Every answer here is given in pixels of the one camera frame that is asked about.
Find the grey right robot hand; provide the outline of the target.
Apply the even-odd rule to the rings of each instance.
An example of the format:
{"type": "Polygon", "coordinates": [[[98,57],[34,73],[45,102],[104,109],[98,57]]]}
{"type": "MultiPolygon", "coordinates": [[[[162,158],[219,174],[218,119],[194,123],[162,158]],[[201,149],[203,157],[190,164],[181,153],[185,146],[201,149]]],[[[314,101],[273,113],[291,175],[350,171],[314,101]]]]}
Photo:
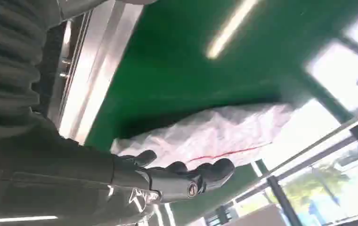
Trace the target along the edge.
{"type": "Polygon", "coordinates": [[[155,204],[222,187],[235,166],[223,158],[189,170],[156,154],[118,156],[59,135],[53,123],[0,117],[0,226],[115,226],[148,218],[155,204]]]}

